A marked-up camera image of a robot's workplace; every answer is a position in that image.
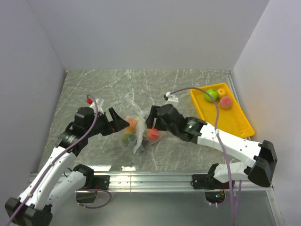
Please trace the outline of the clear plastic bag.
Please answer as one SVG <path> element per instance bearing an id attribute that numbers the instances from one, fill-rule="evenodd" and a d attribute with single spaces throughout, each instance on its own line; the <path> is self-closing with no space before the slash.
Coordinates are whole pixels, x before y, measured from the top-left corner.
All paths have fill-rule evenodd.
<path id="1" fill-rule="evenodd" d="M 148 128 L 146 126 L 145 121 L 146 121 L 147 117 L 149 116 L 151 109 L 149 107 L 145 108 L 145 109 L 141 109 L 139 107 L 139 105 L 134 100 L 132 100 L 128 94 L 125 96 L 125 100 L 129 104 L 130 110 L 133 112 L 131 115 L 126 117 L 126 120 L 128 118 L 135 118 L 135 119 L 137 119 L 138 124 L 137 124 L 137 128 L 135 131 L 129 131 L 127 129 L 124 129 L 122 135 L 123 134 L 136 134 L 136 143 L 134 145 L 123 145 L 122 141 L 121 141 L 121 138 L 122 138 L 122 135 L 121 135 L 120 142 L 119 142 L 120 146 L 123 150 L 132 152 L 133 154 L 136 154 L 139 152 L 144 152 L 145 150 L 150 148 L 153 144 L 158 142 L 158 141 L 150 142 L 146 137 L 146 132 L 147 132 Z M 164 133 L 162 131 L 160 131 L 160 134 L 161 134 L 161 139 L 162 139 Z"/>

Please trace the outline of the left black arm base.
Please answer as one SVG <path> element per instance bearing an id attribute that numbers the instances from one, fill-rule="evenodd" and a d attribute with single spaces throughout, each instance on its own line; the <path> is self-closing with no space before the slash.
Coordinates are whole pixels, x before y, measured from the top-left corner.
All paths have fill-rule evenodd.
<path id="1" fill-rule="evenodd" d="M 111 193 L 108 191 L 109 183 L 109 175 L 95 176 L 89 187 L 76 192 L 77 203 L 93 206 L 104 205 L 111 199 Z"/>

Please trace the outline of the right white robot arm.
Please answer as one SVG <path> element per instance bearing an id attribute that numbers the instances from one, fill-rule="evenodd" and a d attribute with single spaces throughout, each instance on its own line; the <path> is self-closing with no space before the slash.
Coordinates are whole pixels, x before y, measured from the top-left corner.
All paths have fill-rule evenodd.
<path id="1" fill-rule="evenodd" d="M 275 148 L 270 141 L 250 141 L 215 130 L 210 123 L 196 117 L 184 117 L 171 104 L 152 106 L 146 119 L 149 129 L 169 131 L 185 142 L 212 147 L 238 159 L 238 162 L 213 164 L 207 174 L 194 174 L 194 189 L 229 188 L 229 181 L 249 180 L 260 187 L 270 187 L 277 165 Z"/>

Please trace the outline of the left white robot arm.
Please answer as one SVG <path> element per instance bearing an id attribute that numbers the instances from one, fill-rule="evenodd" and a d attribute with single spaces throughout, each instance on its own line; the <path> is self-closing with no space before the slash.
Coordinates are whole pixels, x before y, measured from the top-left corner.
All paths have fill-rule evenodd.
<path id="1" fill-rule="evenodd" d="M 107 136 L 119 132 L 129 123 L 109 108 L 112 121 L 93 106 L 79 108 L 57 143 L 42 170 L 18 198 L 9 198 L 5 210 L 9 223 L 18 226 L 48 226 L 53 214 L 73 192 L 95 189 L 94 170 L 78 165 L 71 174 L 57 185 L 61 175 L 88 144 L 90 137 Z"/>

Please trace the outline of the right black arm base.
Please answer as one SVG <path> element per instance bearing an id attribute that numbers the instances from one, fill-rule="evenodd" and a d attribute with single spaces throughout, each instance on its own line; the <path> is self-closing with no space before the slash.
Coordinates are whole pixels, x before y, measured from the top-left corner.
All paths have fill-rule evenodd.
<path id="1" fill-rule="evenodd" d="M 205 174 L 193 174 L 190 185 L 194 190 L 204 190 L 205 200 L 215 206 L 227 200 L 226 189 L 230 188 L 229 182 L 222 183 Z"/>

